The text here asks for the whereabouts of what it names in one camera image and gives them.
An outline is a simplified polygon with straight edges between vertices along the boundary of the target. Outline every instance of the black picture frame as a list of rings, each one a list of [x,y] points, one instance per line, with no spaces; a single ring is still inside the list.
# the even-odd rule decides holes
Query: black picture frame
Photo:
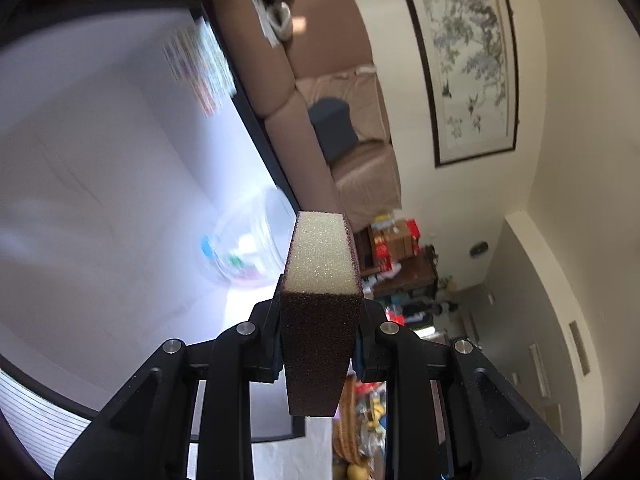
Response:
[[[510,0],[506,1],[506,10],[508,19],[511,27],[511,41],[513,45],[513,62],[514,62],[514,121],[513,121],[513,143],[510,147],[500,150],[491,150],[487,152],[477,153],[470,156],[463,156],[461,158],[456,158],[455,160],[441,160],[440,156],[440,137],[438,134],[438,120],[436,116],[436,104],[435,104],[435,96],[433,91],[433,83],[431,78],[431,70],[429,67],[429,60],[427,57],[427,52],[424,44],[424,37],[422,34],[422,27],[420,26],[420,21],[418,19],[417,9],[415,8],[414,0],[405,0],[409,15],[411,17],[412,24],[414,26],[414,35],[418,45],[418,51],[420,52],[420,61],[422,62],[422,72],[424,73],[424,82],[427,88],[428,94],[428,103],[430,109],[431,116],[431,131],[433,135],[433,156],[434,156],[434,164],[436,168],[440,168],[443,166],[449,166],[451,164],[457,164],[459,162],[465,162],[467,160],[473,160],[475,158],[481,158],[485,156],[497,155],[499,153],[508,153],[514,152],[516,149],[516,142],[518,138],[518,126],[520,124],[520,79],[518,74],[518,46],[516,42],[516,34],[513,23],[513,10],[511,9]]]

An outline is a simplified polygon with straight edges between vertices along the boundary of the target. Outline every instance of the dark brown sponge side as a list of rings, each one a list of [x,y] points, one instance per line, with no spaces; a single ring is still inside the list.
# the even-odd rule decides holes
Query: dark brown sponge side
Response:
[[[280,301],[289,413],[334,416],[353,354],[362,296],[283,291]]]

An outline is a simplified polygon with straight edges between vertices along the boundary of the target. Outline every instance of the dark gray pillow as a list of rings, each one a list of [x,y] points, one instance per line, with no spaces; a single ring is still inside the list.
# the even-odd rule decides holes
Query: dark gray pillow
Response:
[[[357,146],[358,136],[351,126],[349,105],[345,101],[326,97],[309,108],[308,113],[328,164]]]

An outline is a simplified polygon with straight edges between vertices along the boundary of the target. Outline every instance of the bright light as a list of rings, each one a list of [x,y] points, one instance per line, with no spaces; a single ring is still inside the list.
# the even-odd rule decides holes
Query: bright light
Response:
[[[428,326],[426,328],[421,328],[419,330],[414,330],[415,333],[417,333],[418,337],[420,339],[424,339],[425,337],[428,337],[430,335],[433,335],[436,333],[436,327],[434,326]]]

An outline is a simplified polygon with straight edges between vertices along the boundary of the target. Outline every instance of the sponge's cream-colored top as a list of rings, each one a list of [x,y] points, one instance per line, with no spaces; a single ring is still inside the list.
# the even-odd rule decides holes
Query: sponge's cream-colored top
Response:
[[[283,290],[360,294],[350,237],[341,214],[301,211],[293,231]]]

